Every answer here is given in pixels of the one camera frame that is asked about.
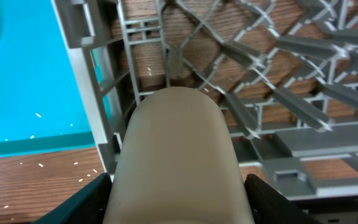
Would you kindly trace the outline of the small white cup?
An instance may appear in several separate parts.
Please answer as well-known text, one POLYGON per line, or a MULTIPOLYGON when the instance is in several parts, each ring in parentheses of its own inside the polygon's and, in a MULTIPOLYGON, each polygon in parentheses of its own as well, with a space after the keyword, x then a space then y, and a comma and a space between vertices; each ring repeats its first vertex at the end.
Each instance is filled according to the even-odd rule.
POLYGON ((170 87, 131 116, 105 223, 252 223, 234 146, 218 105, 170 87))

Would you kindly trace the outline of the grey plastic dish rack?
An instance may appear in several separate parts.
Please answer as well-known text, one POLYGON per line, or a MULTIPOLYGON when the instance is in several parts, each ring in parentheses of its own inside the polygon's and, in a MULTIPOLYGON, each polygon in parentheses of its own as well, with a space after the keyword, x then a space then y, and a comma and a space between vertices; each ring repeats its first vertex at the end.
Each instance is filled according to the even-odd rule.
POLYGON ((241 168, 291 200, 358 195, 358 1, 54 1, 103 169, 164 88, 212 99, 241 168))

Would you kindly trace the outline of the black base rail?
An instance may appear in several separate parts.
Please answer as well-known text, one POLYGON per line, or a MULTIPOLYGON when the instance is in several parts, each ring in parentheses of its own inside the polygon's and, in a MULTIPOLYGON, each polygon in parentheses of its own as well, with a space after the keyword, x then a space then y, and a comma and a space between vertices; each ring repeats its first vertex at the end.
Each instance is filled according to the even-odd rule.
POLYGON ((293 203, 321 223, 358 224, 358 196, 294 200, 293 203))

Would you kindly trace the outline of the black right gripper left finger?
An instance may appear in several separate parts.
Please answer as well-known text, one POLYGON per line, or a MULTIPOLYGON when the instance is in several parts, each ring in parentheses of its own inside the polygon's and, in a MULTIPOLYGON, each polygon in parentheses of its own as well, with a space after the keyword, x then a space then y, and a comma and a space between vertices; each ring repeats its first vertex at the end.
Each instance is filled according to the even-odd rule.
POLYGON ((103 222, 112 188, 111 177, 102 173, 36 224, 99 224, 103 222))

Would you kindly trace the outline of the teal plastic tray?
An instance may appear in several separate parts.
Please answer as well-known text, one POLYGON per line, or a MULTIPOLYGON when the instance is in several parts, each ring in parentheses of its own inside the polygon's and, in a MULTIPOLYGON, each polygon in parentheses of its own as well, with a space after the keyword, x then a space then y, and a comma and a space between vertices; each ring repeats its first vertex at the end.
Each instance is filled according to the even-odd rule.
POLYGON ((0 157, 95 145, 68 55, 102 36, 97 1, 0 1, 0 157))

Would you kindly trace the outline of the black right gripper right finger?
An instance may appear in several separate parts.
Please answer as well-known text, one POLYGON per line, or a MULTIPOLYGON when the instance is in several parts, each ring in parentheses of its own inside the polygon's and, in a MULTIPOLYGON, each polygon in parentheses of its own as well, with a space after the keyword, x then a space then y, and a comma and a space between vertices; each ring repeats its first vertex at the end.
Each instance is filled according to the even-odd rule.
POLYGON ((244 187, 256 224, 321 224, 254 174, 244 187))

